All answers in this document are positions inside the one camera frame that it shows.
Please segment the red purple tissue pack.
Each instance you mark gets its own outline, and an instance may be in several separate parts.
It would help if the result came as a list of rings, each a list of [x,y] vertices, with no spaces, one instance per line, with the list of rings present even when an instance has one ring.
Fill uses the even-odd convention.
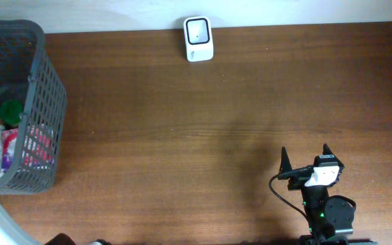
[[[50,169],[50,166],[54,165],[54,157],[51,153],[52,149],[48,150],[48,147],[52,148],[54,146],[51,140],[53,135],[53,130],[45,124],[28,126],[27,136],[23,144],[27,151],[23,150],[22,152],[23,164],[20,164],[20,166],[29,166],[34,169]],[[17,129],[5,130],[1,134],[3,142],[1,168],[4,173],[14,163],[17,137]]]

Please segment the green lid jar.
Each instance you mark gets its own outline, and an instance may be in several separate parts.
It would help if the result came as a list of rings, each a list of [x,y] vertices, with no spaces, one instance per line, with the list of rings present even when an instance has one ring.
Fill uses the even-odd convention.
[[[0,106],[0,119],[11,127],[18,127],[22,121],[23,103],[17,99],[10,99]]]

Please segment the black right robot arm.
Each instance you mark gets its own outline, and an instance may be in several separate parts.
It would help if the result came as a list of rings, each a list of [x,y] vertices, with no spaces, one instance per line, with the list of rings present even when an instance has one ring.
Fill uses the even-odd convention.
[[[277,198],[304,216],[310,235],[302,235],[300,244],[375,244],[375,241],[350,240],[357,204],[341,195],[329,195],[328,188],[340,180],[344,164],[323,145],[323,151],[311,165],[293,169],[285,147],[281,150],[280,169],[272,180],[288,180],[289,191],[300,191],[303,210],[276,194]]]

